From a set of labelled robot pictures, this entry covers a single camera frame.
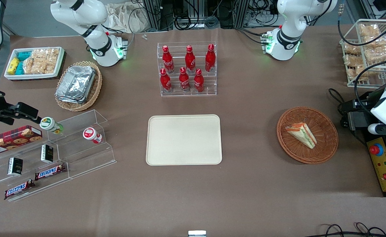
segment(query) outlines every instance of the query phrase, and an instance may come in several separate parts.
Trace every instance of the snickers logo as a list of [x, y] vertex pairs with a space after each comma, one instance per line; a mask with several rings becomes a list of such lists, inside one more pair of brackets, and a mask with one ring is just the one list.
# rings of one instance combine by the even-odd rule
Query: snickers logo
[[25, 189], [26, 188], [26, 184], [27, 183], [23, 183], [23, 184], [21, 184], [21, 185], [19, 185], [19, 186], [16, 186], [16, 187], [14, 187], [14, 188], [12, 188], [12, 189], [9, 189], [8, 191], [7, 191], [7, 196], [9, 196], [9, 195], [12, 195], [13, 193], [15, 193], [15, 192], [18, 192], [18, 191], [21, 191], [21, 190], [23, 190], [23, 189]]
[[38, 178], [45, 177], [45, 176], [47, 176], [49, 174], [53, 174], [55, 172], [57, 172], [57, 167], [51, 168], [51, 169], [46, 170], [46, 171], [42, 171], [41, 173], [39, 173]]

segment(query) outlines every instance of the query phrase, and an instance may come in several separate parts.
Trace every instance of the table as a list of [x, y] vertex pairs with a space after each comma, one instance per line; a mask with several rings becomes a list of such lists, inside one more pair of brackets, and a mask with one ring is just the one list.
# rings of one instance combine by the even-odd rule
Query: table
[[[2, 200], [0, 236], [306, 236], [324, 224], [355, 231], [354, 222], [386, 231], [386, 198], [381, 198], [366, 147], [341, 128], [337, 102], [345, 86], [336, 26], [308, 27], [297, 54], [280, 62], [235, 30], [195, 30], [136, 35], [127, 60], [101, 72], [104, 84], [92, 107], [109, 120], [107, 140], [114, 165], [86, 174], [30, 198]], [[218, 95], [161, 98], [158, 42], [217, 40]], [[65, 68], [91, 60], [81, 37], [12, 37], [11, 49], [61, 46]], [[77, 113], [54, 100], [57, 80], [0, 80], [9, 103], [23, 101], [40, 116], [56, 120]], [[295, 106], [326, 114], [338, 129], [336, 155], [320, 165], [290, 158], [276, 138], [280, 115]], [[145, 162], [148, 119], [153, 115], [217, 114], [223, 161], [207, 166], [153, 167]], [[17, 120], [16, 126], [28, 124]], [[0, 132], [10, 129], [0, 124]], [[189, 147], [189, 152], [197, 152]]]

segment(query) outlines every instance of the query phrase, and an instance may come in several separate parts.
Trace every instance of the wicker basket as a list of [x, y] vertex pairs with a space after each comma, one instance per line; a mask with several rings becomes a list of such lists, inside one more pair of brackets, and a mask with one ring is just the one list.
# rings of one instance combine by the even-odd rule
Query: wicker basket
[[[300, 122], [307, 123], [317, 140], [313, 149], [308, 148], [285, 130], [285, 127]], [[295, 107], [285, 111], [279, 118], [276, 134], [285, 152], [306, 164], [324, 163], [338, 148], [338, 132], [332, 121], [320, 111], [310, 107]]]
[[[97, 98], [99, 96], [99, 91], [101, 90], [101, 86], [102, 86], [102, 75], [101, 75], [101, 72], [100, 72], [98, 66], [96, 66], [94, 63], [91, 63], [91, 62], [83, 61], [83, 62], [75, 63], [72, 66], [90, 66], [96, 70], [96, 74], [95, 74], [95, 78], [94, 78], [95, 81], [92, 84], [91, 91], [89, 92], [88, 99], [86, 100], [85, 103], [76, 104], [76, 103], [63, 102], [63, 101], [60, 101], [56, 98], [56, 101], [61, 108], [67, 109], [70, 111], [74, 111], [74, 112], [78, 112], [78, 111], [83, 111], [83, 110], [91, 107], [94, 104], [95, 100], [97, 100]], [[62, 76], [60, 77], [60, 81], [57, 84], [57, 88], [60, 86], [60, 83], [62, 82], [63, 77], [69, 68], [70, 67], [68, 67], [63, 72]]]

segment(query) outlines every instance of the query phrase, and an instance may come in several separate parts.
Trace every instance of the sandwich slice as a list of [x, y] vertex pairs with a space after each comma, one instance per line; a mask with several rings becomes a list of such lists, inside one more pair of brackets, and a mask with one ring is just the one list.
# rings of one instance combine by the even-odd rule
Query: sandwich slice
[[310, 131], [306, 123], [294, 123], [285, 129], [289, 134], [301, 141], [310, 149], [313, 149], [316, 146], [316, 138], [313, 136], [312, 131]]

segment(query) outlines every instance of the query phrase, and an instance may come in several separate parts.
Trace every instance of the red cookie box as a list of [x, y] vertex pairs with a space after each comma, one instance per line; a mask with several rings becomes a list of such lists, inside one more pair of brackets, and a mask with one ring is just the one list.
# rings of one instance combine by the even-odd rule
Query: red cookie box
[[42, 139], [42, 132], [26, 125], [0, 134], [0, 153]]

